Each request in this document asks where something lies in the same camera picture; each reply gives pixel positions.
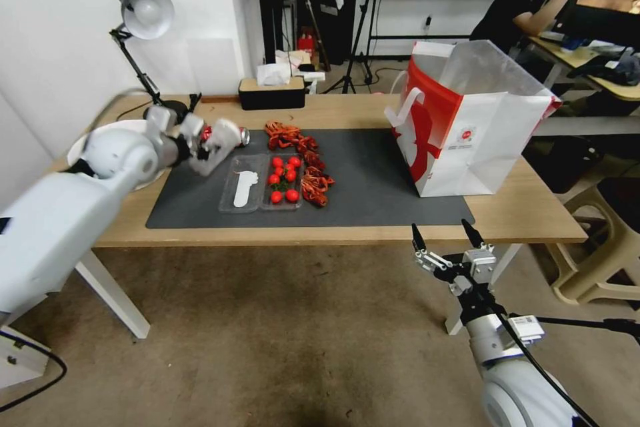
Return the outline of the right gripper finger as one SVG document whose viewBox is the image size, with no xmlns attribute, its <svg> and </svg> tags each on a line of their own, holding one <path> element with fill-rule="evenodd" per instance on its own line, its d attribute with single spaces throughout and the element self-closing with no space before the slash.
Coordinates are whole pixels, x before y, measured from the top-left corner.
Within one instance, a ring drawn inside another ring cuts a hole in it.
<svg viewBox="0 0 640 427">
<path fill-rule="evenodd" d="M 411 231 L 412 245 L 415 250 L 415 262 L 420 268 L 435 273 L 437 270 L 444 272 L 453 267 L 451 261 L 427 249 L 425 240 L 416 224 L 411 224 Z"/>
<path fill-rule="evenodd" d="M 465 218 L 461 219 L 461 225 L 465 231 L 465 234 L 472 246 L 474 252 L 481 252 L 486 254 L 492 254 L 495 246 L 487 243 L 480 232 L 476 230 Z"/>
</svg>

